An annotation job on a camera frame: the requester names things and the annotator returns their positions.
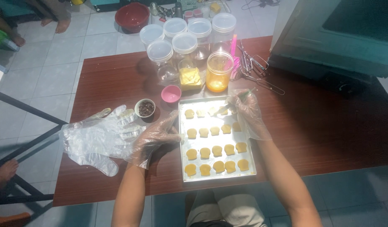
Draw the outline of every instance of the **pants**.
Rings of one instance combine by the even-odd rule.
[[[39,10],[46,18],[53,18],[54,16],[59,20],[68,20],[71,18],[70,13],[67,11],[67,3],[63,2],[60,3],[58,0],[25,0],[30,5],[34,6]]]
[[[200,190],[187,218],[187,227],[196,222],[224,220],[234,227],[267,227],[256,199],[242,187]]]

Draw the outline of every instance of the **red bowl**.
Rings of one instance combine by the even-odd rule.
[[[138,33],[148,25],[149,9],[141,3],[130,3],[117,10],[114,18],[122,28]]]

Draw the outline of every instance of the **foot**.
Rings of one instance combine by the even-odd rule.
[[[12,159],[0,167],[0,190],[2,190],[8,181],[15,175],[19,164],[15,159]]]
[[[63,33],[67,30],[69,24],[71,22],[71,19],[58,21],[57,28],[55,29],[55,33]]]
[[[44,19],[42,19],[41,25],[44,27],[44,26],[46,26],[47,24],[49,24],[50,22],[52,22],[52,19],[51,19],[51,18],[44,18]]]
[[[14,42],[18,47],[25,45],[26,41],[24,38],[20,37],[18,34],[14,34],[10,37],[12,42]]]

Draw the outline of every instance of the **block of butter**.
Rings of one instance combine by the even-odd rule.
[[[180,88],[182,91],[200,89],[201,87],[200,70],[198,68],[180,69]]]
[[[218,14],[219,12],[221,12],[221,7],[218,5],[218,3],[212,3],[211,6],[209,6],[209,8],[210,8],[215,14]]]

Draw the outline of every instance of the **wooden table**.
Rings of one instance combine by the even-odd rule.
[[[272,36],[243,40],[249,54],[267,59]],[[263,120],[277,147],[301,176],[332,173],[388,164],[388,102],[373,89],[351,99],[327,91],[301,76],[270,69],[267,80],[286,91],[281,96],[240,79],[229,90],[253,88]],[[156,104],[156,121],[176,109],[161,101],[163,87],[145,52],[85,59],[72,109],[71,122],[111,107],[150,98]],[[182,99],[226,95],[190,92]],[[146,176],[146,195],[265,181],[262,159],[254,152],[255,177],[240,180],[183,183],[178,145],[163,146],[153,156]],[[54,206],[113,200],[127,163],[115,160],[119,172],[107,177],[91,166],[79,166],[63,154]]]

